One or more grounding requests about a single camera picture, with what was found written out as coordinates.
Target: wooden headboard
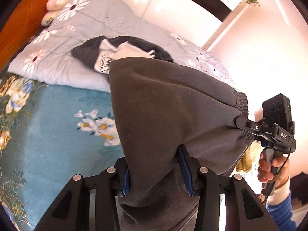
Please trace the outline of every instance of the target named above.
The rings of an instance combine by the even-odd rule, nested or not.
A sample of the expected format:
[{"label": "wooden headboard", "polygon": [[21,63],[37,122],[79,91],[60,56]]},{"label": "wooden headboard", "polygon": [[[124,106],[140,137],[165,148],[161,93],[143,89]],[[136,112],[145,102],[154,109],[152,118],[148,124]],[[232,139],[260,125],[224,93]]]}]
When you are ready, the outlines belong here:
[{"label": "wooden headboard", "polygon": [[21,0],[0,32],[0,70],[40,28],[48,0]]}]

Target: pillow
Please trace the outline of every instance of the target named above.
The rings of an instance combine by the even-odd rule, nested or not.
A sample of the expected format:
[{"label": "pillow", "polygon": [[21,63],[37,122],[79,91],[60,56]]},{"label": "pillow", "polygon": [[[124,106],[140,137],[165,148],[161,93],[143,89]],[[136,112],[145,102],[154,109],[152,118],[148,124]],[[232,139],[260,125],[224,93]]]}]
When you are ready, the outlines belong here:
[{"label": "pillow", "polygon": [[60,10],[55,10],[55,11],[48,11],[42,21],[41,21],[41,25],[43,27],[49,27],[50,24],[52,23],[52,21],[56,18],[56,16],[59,14]]},{"label": "pillow", "polygon": [[48,11],[60,10],[68,3],[69,0],[48,0],[46,8]]}]

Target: teal blanket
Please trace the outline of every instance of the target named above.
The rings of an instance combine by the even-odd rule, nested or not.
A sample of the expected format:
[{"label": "teal blanket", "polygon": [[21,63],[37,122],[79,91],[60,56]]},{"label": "teal blanket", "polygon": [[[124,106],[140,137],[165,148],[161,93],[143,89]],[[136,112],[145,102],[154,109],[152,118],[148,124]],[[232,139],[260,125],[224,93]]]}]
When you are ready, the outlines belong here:
[{"label": "teal blanket", "polygon": [[2,76],[0,202],[28,231],[74,174],[99,174],[124,155],[110,94]]}]

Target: white daisy print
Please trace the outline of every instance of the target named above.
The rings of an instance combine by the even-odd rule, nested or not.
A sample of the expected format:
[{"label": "white daisy print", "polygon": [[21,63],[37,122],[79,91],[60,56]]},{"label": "white daisy print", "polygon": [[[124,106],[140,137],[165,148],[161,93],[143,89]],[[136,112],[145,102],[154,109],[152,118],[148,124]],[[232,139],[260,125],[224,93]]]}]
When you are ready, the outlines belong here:
[{"label": "white daisy print", "polygon": [[83,118],[82,122],[77,123],[78,129],[81,129],[82,131],[96,131],[97,126],[95,125],[95,122],[90,118]]},{"label": "white daisy print", "polygon": [[58,21],[65,21],[70,17],[76,15],[76,11],[84,8],[84,5],[88,4],[87,0],[73,0],[73,3],[68,3],[64,6],[64,9],[60,11],[57,16]]},{"label": "white daisy print", "polygon": [[32,74],[34,71],[34,66],[38,61],[46,54],[45,49],[36,51],[30,55],[30,58],[27,58],[24,63],[23,71]]},{"label": "white daisy print", "polygon": [[76,31],[74,25],[67,25],[64,27],[64,29],[70,30],[70,31]]},{"label": "white daisy print", "polygon": [[105,139],[104,146],[117,146],[120,145],[120,138],[115,126],[109,127],[100,132],[100,136]]},{"label": "white daisy print", "polygon": [[84,114],[82,113],[82,110],[79,110],[77,114],[74,116],[75,118],[83,118]]},{"label": "white daisy print", "polygon": [[97,118],[97,112],[98,112],[98,109],[93,109],[91,112],[89,113],[85,113],[85,115],[87,116],[91,116],[93,119],[96,119]]},{"label": "white daisy print", "polygon": [[185,65],[186,65],[186,66],[189,66],[189,67],[194,67],[194,68],[197,67],[197,65],[196,65],[193,61],[191,61],[191,60],[187,60],[187,61],[185,62]]},{"label": "white daisy print", "polygon": [[187,43],[185,42],[185,40],[183,40],[181,37],[179,37],[177,34],[175,33],[170,33],[170,35],[175,38],[178,42],[180,42],[183,45],[187,45]]},{"label": "white daisy print", "polygon": [[197,61],[208,61],[208,55],[202,49],[196,50]]},{"label": "white daisy print", "polygon": [[95,133],[96,136],[101,135],[101,131],[106,130],[107,128],[115,128],[116,124],[113,119],[108,117],[104,117],[102,119],[95,120],[95,124],[97,125],[97,132]]},{"label": "white daisy print", "polygon": [[222,74],[222,73],[220,72],[220,70],[217,69],[217,67],[214,67],[213,65],[211,65],[211,64],[209,64],[209,63],[207,64],[207,66],[209,67],[210,70],[212,70],[211,73],[212,73],[218,80],[220,80],[220,81],[222,81],[222,82],[228,84],[228,82],[229,82],[228,79],[224,77],[224,74]]},{"label": "white daisy print", "polygon": [[33,44],[37,44],[37,43],[39,43],[43,39],[45,41],[46,39],[48,39],[50,37],[50,35],[54,35],[57,31],[58,31],[57,29],[51,30],[51,31],[48,31],[48,30],[44,29],[40,33],[40,35],[34,39]]}]

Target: white cuff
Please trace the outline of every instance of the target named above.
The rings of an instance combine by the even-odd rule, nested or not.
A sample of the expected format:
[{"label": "white cuff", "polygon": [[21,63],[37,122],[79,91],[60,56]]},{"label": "white cuff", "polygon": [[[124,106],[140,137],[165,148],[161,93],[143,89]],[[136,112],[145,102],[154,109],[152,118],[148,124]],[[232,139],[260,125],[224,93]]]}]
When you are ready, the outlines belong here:
[{"label": "white cuff", "polygon": [[267,203],[269,205],[275,206],[282,203],[290,194],[290,176],[287,182],[278,189],[275,189],[274,195],[268,197]]}]

